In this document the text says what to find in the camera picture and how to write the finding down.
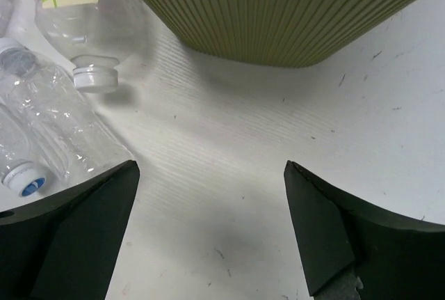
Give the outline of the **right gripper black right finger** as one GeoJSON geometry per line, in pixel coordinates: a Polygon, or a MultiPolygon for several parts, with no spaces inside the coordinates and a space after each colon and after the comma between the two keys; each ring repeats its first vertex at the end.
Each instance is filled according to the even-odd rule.
{"type": "Polygon", "coordinates": [[[302,270],[315,299],[443,299],[444,227],[284,169],[302,270]]]}

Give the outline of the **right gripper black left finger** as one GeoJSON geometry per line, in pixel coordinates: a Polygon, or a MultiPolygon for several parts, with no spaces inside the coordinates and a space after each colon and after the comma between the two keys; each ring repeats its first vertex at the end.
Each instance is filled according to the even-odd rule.
{"type": "Polygon", "coordinates": [[[2,299],[104,299],[140,170],[126,161],[74,187],[1,212],[2,299]]]}

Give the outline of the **clear bottle blue-white cap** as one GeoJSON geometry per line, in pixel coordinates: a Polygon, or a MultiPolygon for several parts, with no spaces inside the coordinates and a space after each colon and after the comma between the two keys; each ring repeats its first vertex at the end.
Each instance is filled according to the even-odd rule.
{"type": "Polygon", "coordinates": [[[65,188],[134,157],[99,119],[67,71],[33,52],[38,65],[27,77],[1,74],[1,99],[65,188]]]}

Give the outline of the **clear plastic bottle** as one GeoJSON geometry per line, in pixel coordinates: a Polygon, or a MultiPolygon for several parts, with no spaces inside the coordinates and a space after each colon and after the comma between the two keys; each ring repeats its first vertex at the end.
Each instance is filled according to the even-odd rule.
{"type": "Polygon", "coordinates": [[[38,65],[36,55],[13,38],[1,38],[1,74],[27,77],[38,65]]]}

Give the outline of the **clear bottle green orange label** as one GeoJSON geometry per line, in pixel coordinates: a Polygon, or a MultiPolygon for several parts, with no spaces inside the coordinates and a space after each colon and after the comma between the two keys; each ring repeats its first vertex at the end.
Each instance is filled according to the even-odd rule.
{"type": "Polygon", "coordinates": [[[35,0],[37,27],[74,64],[74,87],[82,93],[118,87],[117,7],[116,0],[35,0]]]}

